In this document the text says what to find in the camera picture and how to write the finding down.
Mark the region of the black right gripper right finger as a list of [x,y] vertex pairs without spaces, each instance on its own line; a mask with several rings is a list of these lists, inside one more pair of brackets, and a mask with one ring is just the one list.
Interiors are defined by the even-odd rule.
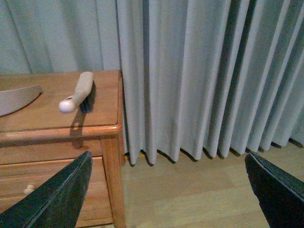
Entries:
[[304,182],[251,152],[245,157],[248,179],[271,228],[304,226]]

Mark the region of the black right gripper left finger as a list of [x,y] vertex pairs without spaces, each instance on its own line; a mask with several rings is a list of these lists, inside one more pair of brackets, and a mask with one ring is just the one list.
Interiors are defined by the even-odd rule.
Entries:
[[0,215],[2,228],[74,228],[92,173],[84,152],[40,187]]

